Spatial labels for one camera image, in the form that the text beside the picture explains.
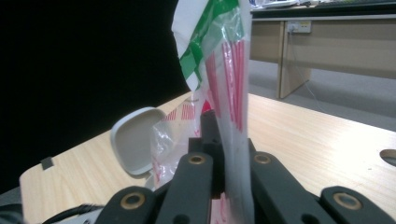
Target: white plastic object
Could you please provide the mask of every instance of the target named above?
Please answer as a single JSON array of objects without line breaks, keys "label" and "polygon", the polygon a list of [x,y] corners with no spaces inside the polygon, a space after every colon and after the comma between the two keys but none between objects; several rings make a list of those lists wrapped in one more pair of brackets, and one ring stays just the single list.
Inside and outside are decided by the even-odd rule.
[{"label": "white plastic object", "polygon": [[150,134],[152,126],[165,118],[155,107],[144,107],[117,121],[110,131],[114,154],[130,175],[142,175],[152,168]]}]

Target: beige desk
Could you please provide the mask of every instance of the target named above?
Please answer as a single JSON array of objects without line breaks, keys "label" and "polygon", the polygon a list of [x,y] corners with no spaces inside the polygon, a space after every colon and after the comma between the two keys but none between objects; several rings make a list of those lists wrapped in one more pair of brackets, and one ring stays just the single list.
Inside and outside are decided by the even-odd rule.
[{"label": "beige desk", "polygon": [[[187,95],[160,106],[166,113]],[[272,153],[310,192],[330,186],[357,190],[396,218],[396,167],[380,157],[396,148],[396,133],[249,95],[248,135],[258,150]],[[28,223],[46,220],[82,203],[106,204],[120,189],[138,185],[119,166],[109,132],[37,165],[21,176]]]},{"label": "beige desk", "polygon": [[[311,68],[396,78],[395,18],[396,14],[254,19],[250,59],[278,64],[277,98],[306,82]],[[290,35],[288,21],[312,21],[312,32]]]}]

